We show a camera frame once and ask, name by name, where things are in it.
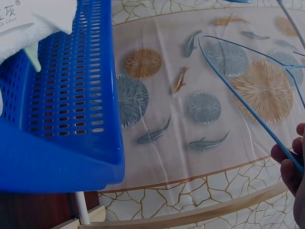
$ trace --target blue plastic basket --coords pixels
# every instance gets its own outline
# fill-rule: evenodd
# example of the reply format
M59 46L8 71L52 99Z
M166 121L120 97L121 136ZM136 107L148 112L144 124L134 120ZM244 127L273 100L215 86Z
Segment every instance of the blue plastic basket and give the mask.
M115 86L111 0L79 0L73 34L0 66L0 189L61 193L120 183L124 154Z

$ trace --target wooden furniture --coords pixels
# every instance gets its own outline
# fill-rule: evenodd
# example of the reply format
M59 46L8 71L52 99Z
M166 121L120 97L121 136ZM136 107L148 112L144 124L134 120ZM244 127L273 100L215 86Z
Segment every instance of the wooden furniture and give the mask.
M90 222L104 222L106 219L106 211L104 206L97 206L88 211ZM68 220L52 229L77 229L81 224L79 218Z
M87 209L99 205L96 191L85 192ZM78 216L75 194L0 194L0 228L50 229Z

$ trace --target blue wire hanger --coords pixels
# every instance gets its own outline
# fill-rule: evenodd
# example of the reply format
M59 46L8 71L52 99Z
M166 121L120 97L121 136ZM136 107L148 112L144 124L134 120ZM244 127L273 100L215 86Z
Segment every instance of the blue wire hanger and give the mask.
M236 3L251 3L251 0L225 0L229 2L236 2Z
M211 61L209 60L209 58L206 56L205 54L205 51L203 49L203 46L201 44L201 40L202 38L204 37L210 37L210 38L214 38L214 39L217 39L217 40L221 40L221 41L224 41L224 42L227 42L227 43L231 43L231 44L234 44L234 45L237 45L239 47L242 47L242 48L245 48L245 49L248 49L250 51L253 51L255 53L258 53L260 55L263 55L269 59L272 59L273 61L277 62L278 64L280 64L281 66L284 66L286 67L286 71L289 73L289 75L292 77L294 83L295 83L295 87L297 89L297 92L299 94L299 97L302 101L302 104L303 104L303 107L305 109L305 103L304 103L304 100L303 100L303 97L301 95L301 92L300 92L300 89L297 85L297 82L296 82L296 79L295 77L292 75L291 73L291 69L296 69L296 68L305 68L305 65L299 65L299 64L284 64L280 61L278 61L277 59L271 57L271 56L268 56L262 52L259 52L259 51L256 51L254 49L251 49L251 48L248 48L246 46L243 46L243 45L240 45L240 44L237 44L237 43L234 43L234 42L231 42L231 41L227 41L225 39L221 39L221 38L218 38L218 37L215 37L215 36L210 36L210 35L201 35L199 38L198 38L198 41L199 41L199 46L200 46L200 49L201 49L201 52L203 54L203 56L205 57L206 61L209 63L209 65L211 66L211 68L215 71L215 73L219 76L219 78L225 83L225 85L234 93L234 95L240 100L240 102L248 109L248 111L254 116L254 118L262 125L262 127L267 131L267 133L273 138L273 140L280 146L281 150L285 153L285 155L293 161L295 167L302 173L304 173L304 160L303 160L303 157L294 153L294 152L291 152L290 150L288 150L284 144L280 141L280 139L271 131L271 129L264 123L264 121L256 114L256 112L248 105L248 103L240 96L240 94L228 83L228 81L222 76L222 74L214 67L214 65L211 63ZM294 52L298 55L301 55L301 56L305 56L303 54L300 54L298 52Z

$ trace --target white towel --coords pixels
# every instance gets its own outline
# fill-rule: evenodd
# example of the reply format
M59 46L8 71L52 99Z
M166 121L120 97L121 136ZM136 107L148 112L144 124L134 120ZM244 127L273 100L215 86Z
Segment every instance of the white towel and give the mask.
M25 21L29 23L0 33L0 64L26 48L31 63L36 66L37 71L40 71L37 54L33 53L38 48L37 42L58 31L72 33L77 0L0 0L0 6L3 7L2 1L6 4L14 4L17 19L26 18Z

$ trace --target brown strip border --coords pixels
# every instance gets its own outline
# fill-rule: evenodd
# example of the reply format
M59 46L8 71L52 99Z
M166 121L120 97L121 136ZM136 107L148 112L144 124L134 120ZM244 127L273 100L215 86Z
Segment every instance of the brown strip border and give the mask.
M253 160L253 161L249 161L249 162L237 165L237 166L233 166L233 167L217 170L217 171L214 171L214 172L211 172L211 173L197 175L197 176L194 176L194 177L189 177L189 178L184 178L184 179L179 179L179 180L173 180L173 181L170 181L170 182L164 182L164 183L160 183L160 184L140 186L140 187L130 187L130 188L108 190L108 191L99 191L98 193L99 194L107 194L107 193L114 193L114 192L126 192L126 191L133 191L133 190L139 190L139 189L148 189L148 188L153 188L153 187L166 186L166 185L171 185L171 184L175 184L175 183L182 183L182 182L186 182L186 181L192 181L192 180L195 180L195 179L198 179L198 178L203 178L203 177L211 176L211 175L214 175L214 174L222 173L222 172L225 172L225 171L229 171L229 170L232 170L232 169L236 169L236 168L240 168L240 167L243 167L243 166L247 166L249 164L252 164L252 163L255 163L255 162L258 162L258 161L262 161L262 160L265 160L265 159L270 158L270 157L271 157L270 155L267 155L267 156L261 157L259 159L256 159L256 160Z

